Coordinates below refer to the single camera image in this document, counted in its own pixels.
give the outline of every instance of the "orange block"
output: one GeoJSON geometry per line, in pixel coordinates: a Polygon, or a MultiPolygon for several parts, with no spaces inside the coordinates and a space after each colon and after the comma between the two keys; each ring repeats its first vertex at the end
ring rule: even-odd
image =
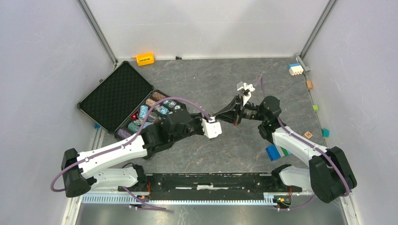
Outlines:
{"type": "Polygon", "coordinates": [[[311,81],[307,81],[307,89],[308,90],[312,89],[312,82],[311,81]]]}
{"type": "Polygon", "coordinates": [[[309,131],[307,131],[307,132],[304,134],[304,137],[310,139],[310,138],[312,137],[312,134],[311,134],[309,131]]]}

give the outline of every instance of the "yellow block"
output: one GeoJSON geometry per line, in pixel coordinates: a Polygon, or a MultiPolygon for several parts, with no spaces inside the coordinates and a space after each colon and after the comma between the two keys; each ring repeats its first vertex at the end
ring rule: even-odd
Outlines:
{"type": "Polygon", "coordinates": [[[138,66],[145,66],[145,65],[152,64],[155,62],[152,52],[137,55],[136,59],[137,59],[138,66]]]}

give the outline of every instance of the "case lid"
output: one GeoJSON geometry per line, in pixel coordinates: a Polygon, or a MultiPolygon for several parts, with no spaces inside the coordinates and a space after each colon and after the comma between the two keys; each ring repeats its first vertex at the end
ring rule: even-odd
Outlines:
{"type": "Polygon", "coordinates": [[[152,91],[153,86],[124,61],[77,107],[106,131],[114,132],[152,91]]]}

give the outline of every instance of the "metal corner post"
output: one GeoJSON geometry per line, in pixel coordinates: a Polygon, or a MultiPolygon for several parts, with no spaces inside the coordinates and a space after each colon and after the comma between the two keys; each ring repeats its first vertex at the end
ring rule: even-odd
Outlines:
{"type": "Polygon", "coordinates": [[[83,13],[85,14],[88,22],[90,23],[92,29],[94,30],[95,35],[97,35],[99,41],[101,42],[101,45],[104,47],[105,52],[107,53],[109,59],[112,61],[114,65],[117,64],[117,58],[115,54],[113,53],[111,47],[109,46],[109,43],[107,42],[107,39],[105,38],[104,34],[101,31],[100,26],[97,23],[97,20],[95,19],[94,15],[92,14],[92,11],[90,10],[90,7],[88,6],[86,0],[77,0],[78,4],[80,5],[83,13]]]}
{"type": "Polygon", "coordinates": [[[336,2],[337,2],[337,0],[329,0],[326,7],[324,8],[321,16],[318,19],[318,22],[316,22],[316,25],[310,34],[310,37],[308,38],[306,44],[304,45],[303,50],[301,50],[300,56],[302,59],[306,57],[311,45],[315,41],[316,36],[318,35],[319,31],[321,30],[322,26],[324,25],[326,19],[328,18],[329,14],[332,11],[336,2]]]}

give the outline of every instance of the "blue block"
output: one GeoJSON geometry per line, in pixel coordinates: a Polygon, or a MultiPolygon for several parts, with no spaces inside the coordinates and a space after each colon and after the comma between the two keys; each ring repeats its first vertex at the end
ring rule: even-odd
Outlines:
{"type": "Polygon", "coordinates": [[[300,63],[293,63],[293,64],[290,64],[289,67],[288,67],[287,69],[290,69],[291,67],[296,67],[296,66],[301,66],[301,64],[300,64],[300,63]]]}
{"type": "Polygon", "coordinates": [[[329,137],[329,130],[326,128],[322,128],[322,136],[323,137],[329,137]]]}
{"type": "Polygon", "coordinates": [[[267,152],[271,161],[277,160],[281,157],[275,145],[268,146],[267,148],[265,148],[265,151],[267,152]]]}

